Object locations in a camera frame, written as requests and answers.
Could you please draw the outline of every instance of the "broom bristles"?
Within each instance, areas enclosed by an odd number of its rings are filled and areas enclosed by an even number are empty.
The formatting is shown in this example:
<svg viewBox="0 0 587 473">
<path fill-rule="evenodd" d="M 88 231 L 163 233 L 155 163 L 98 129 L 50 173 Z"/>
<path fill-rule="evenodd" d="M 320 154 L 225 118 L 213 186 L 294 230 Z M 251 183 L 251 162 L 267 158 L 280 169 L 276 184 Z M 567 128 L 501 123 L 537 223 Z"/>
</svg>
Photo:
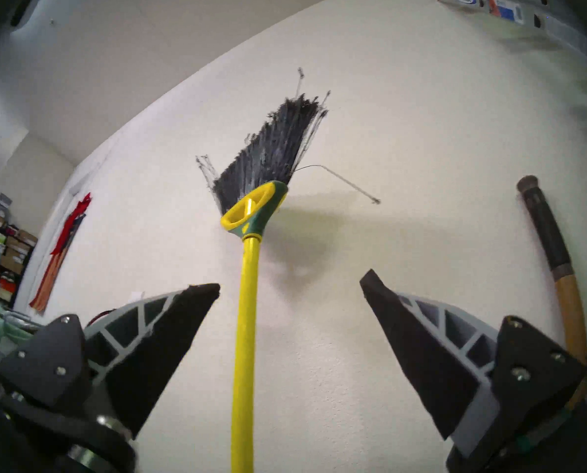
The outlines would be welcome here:
<svg viewBox="0 0 587 473">
<path fill-rule="evenodd" d="M 207 156 L 197 157 L 221 214 L 264 183 L 289 183 L 326 114 L 324 102 L 319 104 L 317 97 L 286 98 L 221 176 L 217 177 Z"/>
</svg>

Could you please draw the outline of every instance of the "red fabric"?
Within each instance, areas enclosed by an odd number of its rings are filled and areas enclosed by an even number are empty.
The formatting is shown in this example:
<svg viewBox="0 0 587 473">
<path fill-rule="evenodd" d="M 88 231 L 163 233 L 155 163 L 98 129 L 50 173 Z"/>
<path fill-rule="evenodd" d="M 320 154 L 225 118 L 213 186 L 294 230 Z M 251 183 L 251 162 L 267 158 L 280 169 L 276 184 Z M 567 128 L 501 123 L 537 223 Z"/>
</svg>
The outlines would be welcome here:
<svg viewBox="0 0 587 473">
<path fill-rule="evenodd" d="M 68 234 L 70 233 L 70 229 L 72 228 L 72 224 L 75 221 L 75 218 L 77 218 L 82 213 L 85 213 L 85 210 L 88 208 L 88 205 L 91 201 L 92 198 L 90 198 L 90 193 L 88 193 L 83 200 L 77 202 L 77 207 L 68 216 L 66 222 L 64 222 L 64 228 L 62 229 L 62 233 L 59 235 L 57 244 L 55 244 L 55 248 L 51 253 L 52 255 L 59 254 L 62 251 L 66 241 L 68 240 Z"/>
</svg>

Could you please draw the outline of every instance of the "screw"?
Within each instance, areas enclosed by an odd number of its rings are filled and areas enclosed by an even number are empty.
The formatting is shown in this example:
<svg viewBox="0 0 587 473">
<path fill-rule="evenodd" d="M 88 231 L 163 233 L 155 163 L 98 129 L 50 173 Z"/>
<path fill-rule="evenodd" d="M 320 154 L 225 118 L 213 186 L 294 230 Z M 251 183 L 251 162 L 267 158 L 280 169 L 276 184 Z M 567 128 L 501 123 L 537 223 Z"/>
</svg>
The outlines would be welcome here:
<svg viewBox="0 0 587 473">
<path fill-rule="evenodd" d="M 565 357 L 561 353 L 551 353 L 552 359 L 558 361 L 559 363 L 565 362 Z"/>
<path fill-rule="evenodd" d="M 517 366 L 516 368 L 512 368 L 510 370 L 512 376 L 514 376 L 518 382 L 528 382 L 530 381 L 530 372 L 522 368 L 521 366 Z"/>
</svg>

